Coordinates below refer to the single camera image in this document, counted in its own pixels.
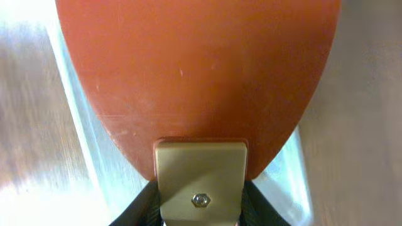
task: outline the brown surface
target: brown surface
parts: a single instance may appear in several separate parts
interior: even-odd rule
[[[0,24],[0,194],[32,197],[32,203],[35,192],[90,190],[45,27],[36,21]]]
[[[339,1],[58,1],[81,84],[147,179],[161,137],[248,140],[258,176],[297,125]]]
[[[402,223],[401,3],[343,3],[300,123],[315,225]]]

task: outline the table tennis paddle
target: table tennis paddle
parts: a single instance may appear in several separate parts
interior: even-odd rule
[[[246,141],[246,179],[257,177],[314,93],[339,8],[339,0],[57,1],[91,106],[148,180],[159,139]]]

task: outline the blurry background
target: blurry background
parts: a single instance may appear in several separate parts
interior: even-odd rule
[[[106,225],[146,183],[68,76],[55,18],[51,0],[0,0],[0,225]],[[281,214],[314,225],[402,222],[401,21],[399,0],[343,2],[299,126],[308,186],[290,183],[293,208]],[[294,134],[257,183],[305,179],[301,149]]]

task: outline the screw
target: screw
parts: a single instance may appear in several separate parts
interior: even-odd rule
[[[191,200],[195,207],[202,207],[205,208],[211,202],[211,199],[208,197],[207,194],[196,194],[193,196]]]

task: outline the ping pong paddle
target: ping pong paddle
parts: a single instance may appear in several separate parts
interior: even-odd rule
[[[153,144],[169,137],[246,140],[246,179],[257,177],[314,93],[339,8],[339,0],[57,1],[87,98],[148,180]]]

